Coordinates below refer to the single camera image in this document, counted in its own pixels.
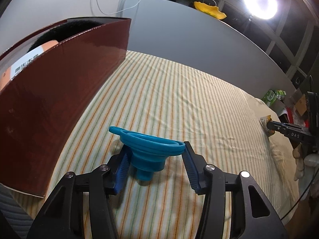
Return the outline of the gloved right hand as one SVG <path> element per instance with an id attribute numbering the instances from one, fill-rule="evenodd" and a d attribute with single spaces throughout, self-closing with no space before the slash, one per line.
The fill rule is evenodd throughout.
<path id="1" fill-rule="evenodd" d="M 315 171 L 318 170 L 318 153 L 312 153 L 303 157 L 303 145 L 299 144 L 292 152 L 296 161 L 296 170 L 294 180 L 298 181 L 299 193 L 306 190 L 307 185 L 314 177 Z"/>

